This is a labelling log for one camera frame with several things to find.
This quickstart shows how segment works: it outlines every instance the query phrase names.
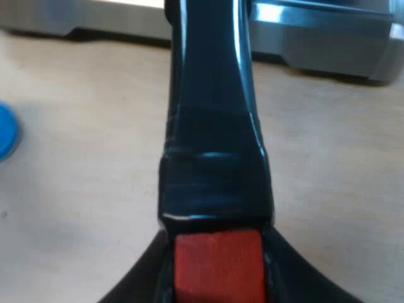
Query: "red foam piece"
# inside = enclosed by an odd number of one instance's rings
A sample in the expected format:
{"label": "red foam piece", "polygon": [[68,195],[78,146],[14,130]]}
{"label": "red foam piece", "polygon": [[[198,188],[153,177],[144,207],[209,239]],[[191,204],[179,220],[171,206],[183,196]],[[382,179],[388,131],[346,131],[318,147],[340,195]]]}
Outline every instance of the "red foam piece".
{"label": "red foam piece", "polygon": [[255,230],[179,235],[176,303],[266,303],[261,235]]}

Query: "black plastic handle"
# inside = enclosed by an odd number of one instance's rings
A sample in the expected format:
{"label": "black plastic handle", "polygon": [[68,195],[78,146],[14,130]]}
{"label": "black plastic handle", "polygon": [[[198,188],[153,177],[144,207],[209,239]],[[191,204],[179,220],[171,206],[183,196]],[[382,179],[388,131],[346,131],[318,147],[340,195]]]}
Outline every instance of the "black plastic handle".
{"label": "black plastic handle", "polygon": [[172,74],[158,215],[169,235],[262,228],[273,217],[246,0],[171,7]]}

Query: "blue plastic cap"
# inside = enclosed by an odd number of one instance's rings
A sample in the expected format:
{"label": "blue plastic cap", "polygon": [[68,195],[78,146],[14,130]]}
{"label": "blue plastic cap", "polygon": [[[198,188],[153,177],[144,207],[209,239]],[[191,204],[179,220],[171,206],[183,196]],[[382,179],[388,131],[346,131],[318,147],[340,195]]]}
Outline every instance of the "blue plastic cap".
{"label": "blue plastic cap", "polygon": [[18,141],[18,122],[12,111],[0,104],[0,161],[8,157]]}

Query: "stainless steel appliance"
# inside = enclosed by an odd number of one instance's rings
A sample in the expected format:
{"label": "stainless steel appliance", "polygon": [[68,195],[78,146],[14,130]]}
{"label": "stainless steel appliance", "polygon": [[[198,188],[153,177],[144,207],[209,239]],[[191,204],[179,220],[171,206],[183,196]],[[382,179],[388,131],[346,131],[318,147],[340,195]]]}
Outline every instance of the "stainless steel appliance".
{"label": "stainless steel appliance", "polygon": [[[0,27],[171,35],[163,0],[0,0]],[[404,65],[404,0],[252,0],[251,47],[293,68],[391,81]]]}

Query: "light wood surface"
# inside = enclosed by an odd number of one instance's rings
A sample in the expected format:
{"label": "light wood surface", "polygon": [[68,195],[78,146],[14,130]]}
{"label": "light wood surface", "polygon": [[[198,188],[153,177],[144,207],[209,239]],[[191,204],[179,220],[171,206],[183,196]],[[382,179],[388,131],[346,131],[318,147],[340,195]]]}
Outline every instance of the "light wood surface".
{"label": "light wood surface", "polygon": [[[158,230],[168,49],[0,33],[20,146],[0,163],[0,301],[95,302]],[[366,302],[404,302],[404,76],[254,63],[276,226]]]}

